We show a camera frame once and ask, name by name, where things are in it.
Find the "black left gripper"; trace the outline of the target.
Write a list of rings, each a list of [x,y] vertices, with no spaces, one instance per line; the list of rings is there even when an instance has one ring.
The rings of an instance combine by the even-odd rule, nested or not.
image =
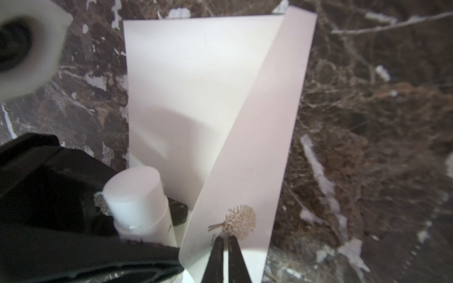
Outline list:
[[[1,225],[1,280],[74,283],[125,272],[125,283],[160,283],[180,274],[179,248],[105,238],[117,232],[95,195],[116,173],[55,135],[2,145],[1,222],[11,224]]]

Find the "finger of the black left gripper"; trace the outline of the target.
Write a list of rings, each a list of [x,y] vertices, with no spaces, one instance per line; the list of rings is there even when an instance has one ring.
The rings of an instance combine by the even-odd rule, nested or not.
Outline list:
[[[185,224],[188,218],[188,207],[172,198],[168,198],[168,205],[173,226]]]

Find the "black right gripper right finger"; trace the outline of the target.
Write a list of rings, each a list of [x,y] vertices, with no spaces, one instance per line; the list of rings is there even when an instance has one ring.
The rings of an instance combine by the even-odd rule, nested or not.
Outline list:
[[[228,282],[252,283],[238,239],[235,236],[228,237]]]

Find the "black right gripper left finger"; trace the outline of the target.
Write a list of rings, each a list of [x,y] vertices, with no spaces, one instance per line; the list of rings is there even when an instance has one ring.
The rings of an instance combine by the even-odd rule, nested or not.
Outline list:
[[[224,282],[224,239],[216,237],[201,283]]]

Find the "white glue stick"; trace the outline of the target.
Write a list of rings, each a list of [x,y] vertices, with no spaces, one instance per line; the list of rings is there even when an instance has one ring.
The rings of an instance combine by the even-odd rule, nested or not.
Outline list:
[[[112,177],[101,192],[124,241],[178,246],[159,172],[137,166]]]

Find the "cream white envelope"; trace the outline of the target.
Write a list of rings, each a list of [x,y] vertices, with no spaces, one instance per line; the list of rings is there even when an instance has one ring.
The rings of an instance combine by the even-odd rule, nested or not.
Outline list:
[[[315,13],[126,20],[129,165],[156,168],[189,208],[176,230],[187,282],[201,281],[228,213],[253,208],[240,240],[252,282],[270,245],[315,33]]]

